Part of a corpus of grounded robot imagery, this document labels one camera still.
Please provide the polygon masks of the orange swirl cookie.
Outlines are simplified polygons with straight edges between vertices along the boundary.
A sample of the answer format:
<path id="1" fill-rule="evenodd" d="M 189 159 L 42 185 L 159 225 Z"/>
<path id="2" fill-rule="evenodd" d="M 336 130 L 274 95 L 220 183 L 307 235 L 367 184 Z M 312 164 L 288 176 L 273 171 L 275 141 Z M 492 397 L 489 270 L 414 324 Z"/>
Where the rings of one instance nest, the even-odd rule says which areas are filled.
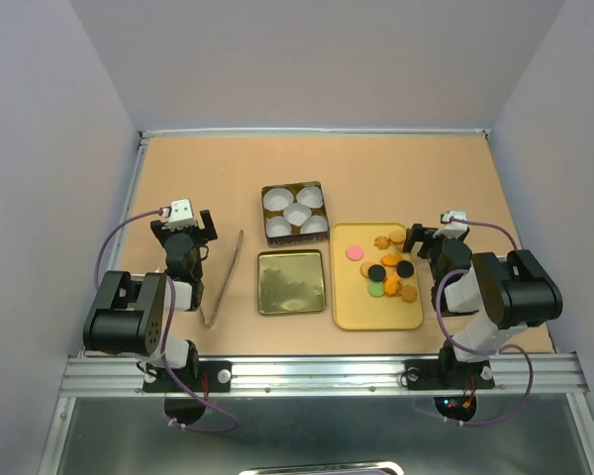
<path id="1" fill-rule="evenodd" d="M 391 241 L 389 237 L 379 236 L 374 239 L 373 245 L 380 250 L 386 250 L 390 247 Z"/>

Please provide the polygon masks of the pink macaron cookie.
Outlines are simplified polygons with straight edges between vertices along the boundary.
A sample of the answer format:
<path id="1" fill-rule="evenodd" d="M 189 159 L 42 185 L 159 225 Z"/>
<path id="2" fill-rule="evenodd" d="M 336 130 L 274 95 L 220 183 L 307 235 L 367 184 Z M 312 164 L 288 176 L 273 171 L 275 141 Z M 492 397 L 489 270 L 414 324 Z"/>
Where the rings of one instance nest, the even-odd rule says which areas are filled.
<path id="1" fill-rule="evenodd" d="M 359 261 L 363 259 L 364 252 L 361 246 L 359 245 L 350 245 L 346 249 L 346 257 L 351 261 Z"/>

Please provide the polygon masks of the metal serving tongs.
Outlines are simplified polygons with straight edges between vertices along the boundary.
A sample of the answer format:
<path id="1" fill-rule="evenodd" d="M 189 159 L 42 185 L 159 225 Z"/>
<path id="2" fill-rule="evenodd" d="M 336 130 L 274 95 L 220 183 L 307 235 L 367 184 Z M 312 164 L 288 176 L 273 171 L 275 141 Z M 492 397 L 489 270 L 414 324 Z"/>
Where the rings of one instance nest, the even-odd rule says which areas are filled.
<path id="1" fill-rule="evenodd" d="M 227 270 L 227 273 L 225 275 L 224 281 L 223 281 L 220 291 L 218 293 L 218 297 L 215 302 L 213 311 L 209 315 L 206 315 L 204 313 L 203 309 L 199 308 L 200 315 L 203 319 L 203 325 L 206 329 L 211 329 L 214 326 L 214 324 L 216 323 L 216 321 L 218 320 L 224 297 L 226 295 L 229 283 L 231 281 L 232 275 L 235 271 L 235 268 L 236 268 L 238 260 L 239 260 L 239 256 L 240 256 L 243 244 L 244 244 L 244 239 L 245 239 L 245 231 L 239 230 L 237 245 L 234 250 L 234 254 L 233 254 L 232 260 L 230 262 L 229 268 Z"/>

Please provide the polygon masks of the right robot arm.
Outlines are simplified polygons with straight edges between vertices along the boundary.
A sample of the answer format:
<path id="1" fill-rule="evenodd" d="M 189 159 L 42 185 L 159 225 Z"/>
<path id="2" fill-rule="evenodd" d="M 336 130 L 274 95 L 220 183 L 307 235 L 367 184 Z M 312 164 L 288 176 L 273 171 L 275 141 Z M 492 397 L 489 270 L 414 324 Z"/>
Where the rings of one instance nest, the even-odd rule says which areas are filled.
<path id="1" fill-rule="evenodd" d="M 561 292 L 530 251 L 513 248 L 504 257 L 473 252 L 465 242 L 471 223 L 451 216 L 444 223 L 440 229 L 413 225 L 403 249 L 417 246 L 428 261 L 438 318 L 472 320 L 445 337 L 437 356 L 406 360 L 399 383 L 412 391 L 492 389 L 490 356 L 515 335 L 558 319 Z"/>

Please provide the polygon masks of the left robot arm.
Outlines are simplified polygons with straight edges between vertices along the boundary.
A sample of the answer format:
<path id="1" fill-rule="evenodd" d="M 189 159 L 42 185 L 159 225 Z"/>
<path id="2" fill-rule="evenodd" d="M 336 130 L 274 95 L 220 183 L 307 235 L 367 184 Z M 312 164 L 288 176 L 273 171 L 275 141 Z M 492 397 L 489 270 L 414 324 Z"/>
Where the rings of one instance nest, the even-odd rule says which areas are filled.
<path id="1" fill-rule="evenodd" d="M 211 213 L 202 210 L 195 218 L 186 202 L 127 222 L 146 217 L 152 218 L 150 230 L 164 250 L 165 270 L 142 277 L 119 270 L 97 273 L 83 344 L 87 350 L 134 356 L 144 362 L 144 372 L 156 378 L 166 375 L 177 389 L 188 390 L 206 380 L 200 375 L 198 351 L 189 340 L 164 335 L 163 311 L 200 309 L 203 261 L 217 233 Z"/>

